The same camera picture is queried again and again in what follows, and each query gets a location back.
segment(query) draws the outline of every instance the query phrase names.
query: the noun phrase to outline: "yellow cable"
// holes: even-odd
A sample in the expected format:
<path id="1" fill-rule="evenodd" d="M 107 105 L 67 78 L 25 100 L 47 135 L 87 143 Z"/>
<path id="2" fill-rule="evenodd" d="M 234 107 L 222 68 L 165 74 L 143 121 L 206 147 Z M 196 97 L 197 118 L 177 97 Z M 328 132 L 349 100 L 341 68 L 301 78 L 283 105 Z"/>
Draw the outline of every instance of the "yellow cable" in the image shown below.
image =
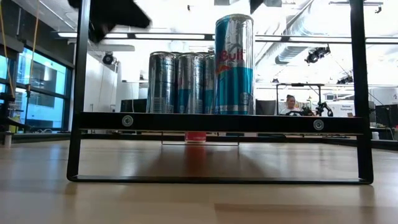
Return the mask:
<path id="1" fill-rule="evenodd" d="M 7 64 L 7 46 L 6 46 L 6 34 L 4 31 L 4 22 L 2 19 L 2 7 L 1 7 L 1 3 L 0 3 L 0 21 L 1 21 L 1 34 L 2 34 L 2 40 L 3 40 L 3 46 L 4 46 L 4 55 L 6 56 L 6 68 L 7 68 L 7 74 L 8 74 L 8 82 L 10 84 L 10 89 L 11 89 L 11 95 L 13 98 L 15 98 L 15 94 L 14 94 L 14 87 L 12 85 L 12 78 L 11 78 L 11 74 L 10 74 L 10 69 L 8 67 Z"/>
<path id="2" fill-rule="evenodd" d="M 28 86 L 28 91 L 30 91 L 30 82 L 32 80 L 32 75 L 33 75 L 33 58 L 35 57 L 35 49 L 36 49 L 36 37 L 37 37 L 37 28 L 39 26 L 39 7 L 40 7 L 40 0 L 37 0 L 37 10 L 36 10 L 36 25 L 35 25 L 35 34 L 33 38 L 33 51 L 32 51 L 32 60 L 30 61 L 30 75 L 29 75 L 29 86 Z"/>

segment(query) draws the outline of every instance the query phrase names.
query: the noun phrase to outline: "silver can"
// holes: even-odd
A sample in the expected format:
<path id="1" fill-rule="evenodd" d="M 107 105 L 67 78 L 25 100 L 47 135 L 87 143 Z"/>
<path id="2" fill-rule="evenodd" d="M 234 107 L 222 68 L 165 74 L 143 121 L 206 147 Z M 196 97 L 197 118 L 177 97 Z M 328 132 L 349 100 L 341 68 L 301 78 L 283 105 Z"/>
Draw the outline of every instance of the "silver can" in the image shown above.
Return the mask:
<path id="1" fill-rule="evenodd" d="M 208 54 L 205 57 L 205 114 L 213 114 L 215 108 L 215 55 Z"/>
<path id="2" fill-rule="evenodd" d="M 149 57 L 147 113 L 173 113 L 176 56 L 153 52 Z"/>
<path id="3" fill-rule="evenodd" d="M 216 22 L 216 113 L 254 114 L 253 19 L 242 14 Z"/>
<path id="4" fill-rule="evenodd" d="M 203 113 L 204 57 L 197 53 L 181 54 L 177 67 L 177 112 Z"/>

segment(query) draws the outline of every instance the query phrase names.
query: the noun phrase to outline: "window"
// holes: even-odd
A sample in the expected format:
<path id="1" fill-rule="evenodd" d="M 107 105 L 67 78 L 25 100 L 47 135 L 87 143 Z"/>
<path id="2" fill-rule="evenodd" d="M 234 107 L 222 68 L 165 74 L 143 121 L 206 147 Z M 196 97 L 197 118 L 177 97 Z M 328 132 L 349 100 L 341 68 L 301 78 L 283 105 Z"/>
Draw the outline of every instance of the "window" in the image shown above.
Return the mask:
<path id="1" fill-rule="evenodd" d="M 0 93 L 6 92 L 6 85 L 0 84 Z"/>
<path id="2" fill-rule="evenodd" d="M 0 78 L 7 78 L 8 59 L 0 55 Z"/>
<path id="3" fill-rule="evenodd" d="M 29 102 L 26 90 L 17 88 L 16 104 L 21 112 L 21 121 L 33 128 L 62 128 L 64 99 L 32 91 Z"/>
<path id="4" fill-rule="evenodd" d="M 70 70 L 41 54 L 34 54 L 33 73 L 30 65 L 33 53 L 24 49 L 19 54 L 16 73 L 16 105 L 21 110 L 21 122 L 32 129 L 67 129 L 69 104 Z M 27 97 L 25 84 L 30 83 L 30 97 Z"/>
<path id="5" fill-rule="evenodd" d="M 34 54 L 33 74 L 30 75 L 32 51 L 25 49 L 19 54 L 17 82 L 30 84 L 32 87 L 65 94 L 67 68 L 40 54 Z"/>

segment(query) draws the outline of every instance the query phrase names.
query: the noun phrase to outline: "can lid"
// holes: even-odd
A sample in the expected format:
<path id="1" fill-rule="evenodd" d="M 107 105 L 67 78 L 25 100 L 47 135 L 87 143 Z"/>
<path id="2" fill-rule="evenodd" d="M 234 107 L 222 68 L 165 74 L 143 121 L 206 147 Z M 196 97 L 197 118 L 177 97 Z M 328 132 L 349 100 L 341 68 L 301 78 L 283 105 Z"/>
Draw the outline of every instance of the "can lid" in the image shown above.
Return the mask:
<path id="1" fill-rule="evenodd" d="M 244 19 L 249 19 L 251 20 L 251 22 L 254 22 L 253 18 L 249 15 L 245 15 L 245 14 L 231 14 L 231 15 L 227 15 L 222 17 L 221 19 L 218 19 L 216 22 L 216 25 L 219 24 L 221 21 L 223 20 L 228 20 L 230 18 L 244 18 Z"/>
<path id="2" fill-rule="evenodd" d="M 168 55 L 168 56 L 174 56 L 175 57 L 175 54 L 170 53 L 170 52 L 163 52 L 163 51 L 150 53 L 150 56 L 153 56 L 153 55 Z"/>
<path id="3" fill-rule="evenodd" d="M 180 55 L 178 56 L 178 58 L 180 58 L 180 57 L 186 57 L 186 56 L 197 56 L 197 57 L 204 58 L 204 56 L 203 56 L 202 54 L 198 54 L 198 53 L 195 53 L 195 52 L 182 53 L 182 54 L 180 54 Z"/>
<path id="4" fill-rule="evenodd" d="M 216 55 L 214 53 L 209 53 L 208 55 L 206 55 L 205 58 L 212 58 L 215 57 Z"/>

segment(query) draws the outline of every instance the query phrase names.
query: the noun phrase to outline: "desk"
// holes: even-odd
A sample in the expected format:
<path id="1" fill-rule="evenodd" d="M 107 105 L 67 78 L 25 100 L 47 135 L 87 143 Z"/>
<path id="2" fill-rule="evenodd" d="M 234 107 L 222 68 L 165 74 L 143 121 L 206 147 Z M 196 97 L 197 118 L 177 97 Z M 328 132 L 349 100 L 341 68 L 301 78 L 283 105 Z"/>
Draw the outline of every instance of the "desk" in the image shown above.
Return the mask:
<path id="1" fill-rule="evenodd" d="M 371 128 L 372 132 L 379 133 L 380 140 L 394 140 L 394 130 L 391 128 Z"/>

